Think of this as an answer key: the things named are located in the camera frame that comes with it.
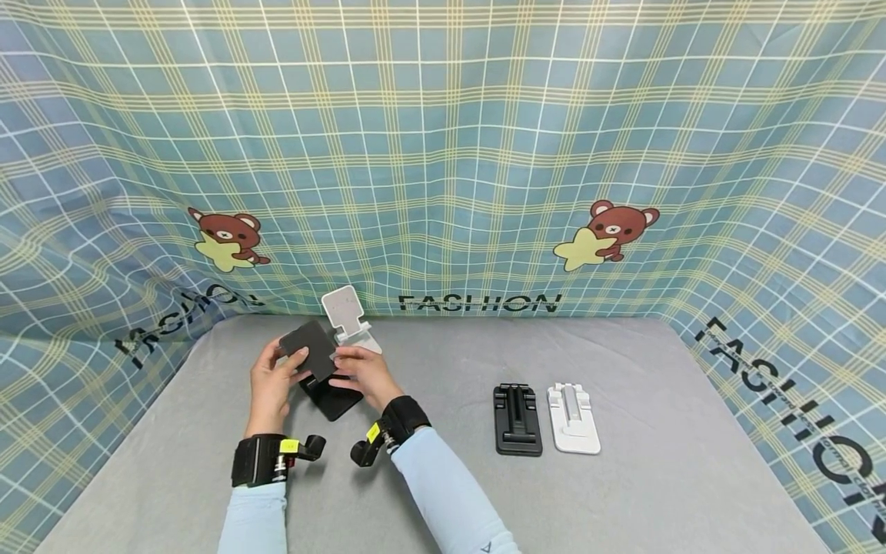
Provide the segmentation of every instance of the finger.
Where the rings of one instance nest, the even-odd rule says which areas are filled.
[[[259,353],[258,359],[255,361],[256,366],[265,367],[267,369],[273,369],[274,364],[277,359],[280,357],[277,352],[277,347],[280,345],[281,337],[275,337],[272,339]]]
[[[349,388],[352,391],[357,391],[358,393],[363,393],[363,387],[357,381],[352,381],[350,379],[336,379],[330,378],[329,384],[336,388]]]
[[[353,358],[336,358],[335,366],[341,371],[342,375],[356,375],[360,368],[360,360]]]
[[[364,347],[338,347],[335,353],[339,356],[357,358],[358,360],[371,360],[378,354]]]
[[[295,352],[292,353],[291,356],[286,358],[286,361],[277,366],[275,371],[280,371],[283,374],[289,375],[293,373],[296,368],[298,368],[302,363],[305,362],[307,356],[310,354],[310,351],[307,347],[302,347]]]
[[[313,375],[313,373],[311,373],[310,371],[299,371],[298,373],[295,373],[294,375],[291,375],[289,377],[289,386],[300,383],[301,381],[309,378],[311,375]]]

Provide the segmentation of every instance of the teddy bear print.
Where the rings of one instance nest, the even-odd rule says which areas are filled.
[[[195,243],[198,252],[215,263],[218,269],[229,272],[235,267],[251,268],[270,263],[253,251],[261,242],[261,223],[249,214],[203,214],[192,207],[188,213],[200,226],[202,241]]]
[[[555,246],[554,255],[565,260],[565,271],[574,271],[583,265],[600,265],[607,260],[622,261],[625,256],[621,246],[636,240],[658,216],[654,207],[638,210],[597,200],[591,206],[591,222],[579,228],[571,241]]]
[[[629,206],[613,206],[608,200],[597,200],[591,206],[591,222],[587,227],[597,238],[615,238],[608,248],[596,253],[610,261],[622,261],[621,246],[635,241],[660,216],[654,207],[638,210]]]

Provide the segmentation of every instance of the gray table surface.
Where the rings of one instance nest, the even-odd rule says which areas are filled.
[[[218,324],[37,552],[214,552],[248,371],[269,339],[306,318]],[[523,552],[826,552],[677,335],[644,319],[373,320],[391,371],[471,469]],[[545,392],[591,395],[599,456],[554,447]],[[499,456],[493,387],[540,398],[544,455]],[[290,433],[326,437],[290,479],[290,552],[434,552],[386,455],[348,457],[374,415],[361,402],[326,421],[300,390]]]

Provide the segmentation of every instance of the plaid backdrop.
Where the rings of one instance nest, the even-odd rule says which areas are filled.
[[[213,323],[351,283],[371,315],[664,319],[828,547],[882,552],[884,14],[0,0],[0,550]]]

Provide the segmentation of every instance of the hand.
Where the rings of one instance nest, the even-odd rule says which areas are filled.
[[[351,379],[330,378],[330,385],[349,388],[366,396],[366,402],[378,410],[385,411],[388,402],[403,395],[403,391],[388,373],[385,359],[364,347],[336,348],[334,375],[348,376]]]
[[[311,374],[310,371],[295,373],[307,358],[307,347],[277,364],[283,357],[279,341],[277,337],[265,345],[250,371],[253,403],[245,439],[260,433],[283,434],[283,422],[289,415],[289,388]]]

